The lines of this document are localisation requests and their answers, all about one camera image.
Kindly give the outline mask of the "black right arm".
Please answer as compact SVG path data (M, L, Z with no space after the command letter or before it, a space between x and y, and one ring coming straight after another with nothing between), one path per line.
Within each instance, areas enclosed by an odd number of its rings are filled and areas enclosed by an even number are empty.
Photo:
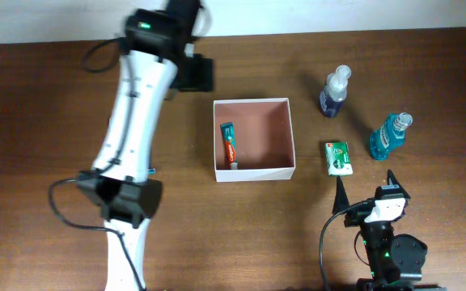
M340 176L336 179L336 195L332 219L344 216L345 227L358 227L371 278L356 282L357 290L442 290L439 285L421 285L422 267L427 245L410 234L395 234L392 224L405 215L410 195L392 171L387 183L375 189L375 195L351 204Z

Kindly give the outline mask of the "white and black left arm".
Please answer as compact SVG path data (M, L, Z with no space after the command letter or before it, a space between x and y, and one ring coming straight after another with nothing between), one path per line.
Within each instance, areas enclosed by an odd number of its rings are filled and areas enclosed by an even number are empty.
M100 209L108 240L107 290L144 290L143 258L150 220L163 193L150 179L152 142L169 91L214 89L211 59L196 54L193 34L200 0L170 1L162 10L137 9L114 39L120 79L104 143L78 189Z

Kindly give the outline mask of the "red green toothpaste tube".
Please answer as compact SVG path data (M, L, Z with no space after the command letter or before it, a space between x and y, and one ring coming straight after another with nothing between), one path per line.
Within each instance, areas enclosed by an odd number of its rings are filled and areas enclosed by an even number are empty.
M237 170L238 162L235 149L234 125L231 122L224 123L220 125L220 129L222 132L222 139L225 145L228 164L232 170Z

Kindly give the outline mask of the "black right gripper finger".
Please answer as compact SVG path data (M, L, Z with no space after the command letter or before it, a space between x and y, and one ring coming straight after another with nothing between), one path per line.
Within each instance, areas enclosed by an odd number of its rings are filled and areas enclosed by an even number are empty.
M401 184L398 182L398 179L394 175L391 169L387 171L387 187L388 188L401 188Z
M332 214L337 214L345 211L350 207L348 196L345 191L343 181L340 176L336 178L336 194L333 203Z

